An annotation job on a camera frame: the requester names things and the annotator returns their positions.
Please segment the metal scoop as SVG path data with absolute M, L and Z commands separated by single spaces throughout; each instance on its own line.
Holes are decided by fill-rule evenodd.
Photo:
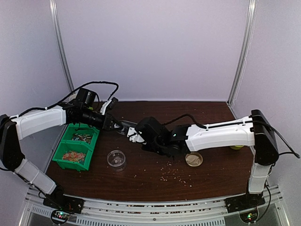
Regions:
M 119 133 L 121 135 L 124 135 L 124 136 L 127 136 L 129 128 L 135 128 L 136 125 L 137 125 L 137 123 L 131 122 L 131 121 L 121 120 L 120 122 L 121 122 L 123 127 L 122 127 L 121 130 L 118 130 L 117 133 Z

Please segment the green bin compartment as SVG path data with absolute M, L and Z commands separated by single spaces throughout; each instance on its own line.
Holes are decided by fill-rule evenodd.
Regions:
M 73 144 L 83 144 L 94 149 L 99 133 L 100 131 L 98 129 L 86 124 L 69 124 L 61 141 L 68 141 Z

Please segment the green bin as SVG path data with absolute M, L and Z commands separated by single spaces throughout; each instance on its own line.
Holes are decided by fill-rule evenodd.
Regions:
M 64 170 L 88 171 L 93 152 L 84 142 L 61 141 L 52 161 Z

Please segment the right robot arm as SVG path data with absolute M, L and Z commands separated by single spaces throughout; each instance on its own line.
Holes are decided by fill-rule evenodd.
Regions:
M 125 131 L 131 142 L 166 156 L 226 146 L 252 146 L 255 153 L 248 192 L 241 197 L 241 204 L 246 208 L 258 202 L 269 170 L 279 159 L 275 133 L 260 110 L 252 110 L 250 116 L 238 120 L 206 125 L 194 122 L 178 125 L 173 130 L 154 117 L 147 117 Z

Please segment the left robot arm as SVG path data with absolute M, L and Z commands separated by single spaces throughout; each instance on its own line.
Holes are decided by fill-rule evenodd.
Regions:
M 0 160 L 5 170 L 16 173 L 49 196 L 49 201 L 57 209 L 67 206 L 67 197 L 61 194 L 62 189 L 55 181 L 26 159 L 19 142 L 37 132 L 71 123 L 82 123 L 104 131 L 119 131 L 124 128 L 109 113 L 98 113 L 69 103 L 24 115 L 9 117 L 4 114 L 0 117 Z

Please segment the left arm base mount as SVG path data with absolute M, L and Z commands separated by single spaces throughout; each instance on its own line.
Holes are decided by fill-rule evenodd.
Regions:
M 72 214 L 80 214 L 84 206 L 84 200 L 65 195 L 58 199 L 55 199 L 54 197 L 46 197 L 43 201 L 43 205 Z

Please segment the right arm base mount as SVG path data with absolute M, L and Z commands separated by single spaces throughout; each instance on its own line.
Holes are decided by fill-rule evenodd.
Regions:
M 247 210 L 265 204 L 262 194 L 244 194 L 226 198 L 224 201 L 228 213 Z

